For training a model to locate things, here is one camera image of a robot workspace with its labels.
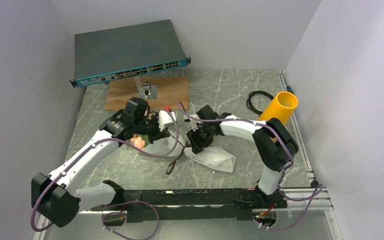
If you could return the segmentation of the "pink flower bouquet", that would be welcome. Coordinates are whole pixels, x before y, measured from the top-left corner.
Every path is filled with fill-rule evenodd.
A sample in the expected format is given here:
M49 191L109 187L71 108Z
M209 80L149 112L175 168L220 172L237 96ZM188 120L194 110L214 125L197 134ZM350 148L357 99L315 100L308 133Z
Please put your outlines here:
M138 149L144 149L147 145L150 144L148 135L134 134L130 139L130 142Z

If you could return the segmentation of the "white wrapping paper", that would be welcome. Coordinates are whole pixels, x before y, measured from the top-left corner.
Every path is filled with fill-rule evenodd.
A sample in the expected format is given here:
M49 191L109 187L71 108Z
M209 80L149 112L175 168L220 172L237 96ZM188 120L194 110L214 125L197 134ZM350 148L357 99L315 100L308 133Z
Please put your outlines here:
M181 153L186 141L181 135L176 137L176 128L166 128L165 130L170 132L170 137L150 142L142 150L152 155L166 154L167 157L175 159ZM233 173L236 164L236 157L234 155L216 146L207 147L198 154L194 154L192 148L187 147L184 151L184 156L205 167L225 173Z

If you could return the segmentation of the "brown satin ribbon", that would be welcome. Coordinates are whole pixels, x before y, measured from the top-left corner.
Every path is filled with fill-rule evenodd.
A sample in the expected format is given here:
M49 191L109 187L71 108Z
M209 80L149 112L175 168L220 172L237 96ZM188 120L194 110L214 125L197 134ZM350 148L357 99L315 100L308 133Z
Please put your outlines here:
M167 166L166 171L165 171L166 175L170 175L173 172L177 162L185 154L185 149L189 148L189 147L191 147L191 144L190 144L190 141L187 140L185 145L183 146L180 154Z

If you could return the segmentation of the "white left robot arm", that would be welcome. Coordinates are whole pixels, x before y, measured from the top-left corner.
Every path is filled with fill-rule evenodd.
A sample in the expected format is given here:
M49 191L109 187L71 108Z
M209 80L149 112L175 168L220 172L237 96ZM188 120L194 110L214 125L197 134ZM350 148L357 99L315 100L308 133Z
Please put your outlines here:
M165 153L151 153L130 141L134 136L142 135L153 144L170 136L169 125L177 126L176 115L168 107L152 118L148 118L149 110L146 100L138 97L129 99L125 108L105 119L91 140L68 161L49 174L39 172L32 178L30 225L34 231L47 229L36 226L37 214L62 228L83 210L101 205L117 210L123 205L126 201L125 190L114 181L105 180L82 189L79 186L104 158L123 145L155 158L168 156L175 150L173 145Z

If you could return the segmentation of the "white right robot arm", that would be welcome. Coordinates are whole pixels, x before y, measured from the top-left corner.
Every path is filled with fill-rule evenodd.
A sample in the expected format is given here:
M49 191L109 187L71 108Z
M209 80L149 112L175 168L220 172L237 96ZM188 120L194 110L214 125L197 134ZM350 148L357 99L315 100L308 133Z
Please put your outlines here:
M294 160L299 150L283 123L273 117L268 121L257 121L237 117L231 113L221 115L209 105L201 108L194 117L181 109L181 113L196 121L196 127L186 135L191 143L191 151L199 156L209 147L215 136L231 136L248 140L255 144L264 164L255 194L256 203L267 208L275 201L275 192L281 183L282 172Z

